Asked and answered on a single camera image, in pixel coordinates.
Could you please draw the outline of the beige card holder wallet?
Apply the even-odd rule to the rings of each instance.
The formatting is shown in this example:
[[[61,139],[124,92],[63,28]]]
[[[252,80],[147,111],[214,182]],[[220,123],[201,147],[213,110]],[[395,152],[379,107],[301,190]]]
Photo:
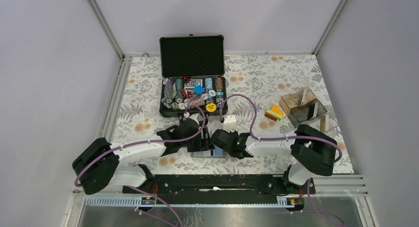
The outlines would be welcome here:
[[[214,149],[193,152],[191,156],[194,158],[223,158],[225,155],[221,148],[214,146]]]

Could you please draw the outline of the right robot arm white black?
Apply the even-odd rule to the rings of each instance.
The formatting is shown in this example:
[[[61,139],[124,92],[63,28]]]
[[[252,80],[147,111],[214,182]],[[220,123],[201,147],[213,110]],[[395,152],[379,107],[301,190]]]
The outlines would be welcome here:
[[[313,176],[329,177],[342,157],[337,142],[309,125],[298,125],[284,137],[256,137],[251,133],[216,130],[210,141],[231,157],[244,159],[265,155],[286,155],[297,160],[283,174],[287,192],[296,193]]]

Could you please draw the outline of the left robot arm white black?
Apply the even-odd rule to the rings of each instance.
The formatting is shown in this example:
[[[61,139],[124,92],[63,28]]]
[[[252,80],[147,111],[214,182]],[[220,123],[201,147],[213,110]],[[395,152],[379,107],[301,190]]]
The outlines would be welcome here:
[[[177,153],[192,145],[206,124],[205,120],[187,118],[148,140],[131,143],[110,143],[104,137],[97,138],[72,163],[77,175],[74,185],[87,195],[108,186],[134,186],[147,193],[153,188],[153,180],[144,168],[134,166],[133,162]]]

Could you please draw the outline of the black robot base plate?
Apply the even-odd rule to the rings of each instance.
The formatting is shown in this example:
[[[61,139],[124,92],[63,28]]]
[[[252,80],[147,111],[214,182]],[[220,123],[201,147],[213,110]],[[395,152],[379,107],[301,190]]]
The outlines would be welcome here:
[[[281,175],[154,175],[139,189],[171,205],[276,204],[280,196],[316,192],[313,183],[284,184]]]

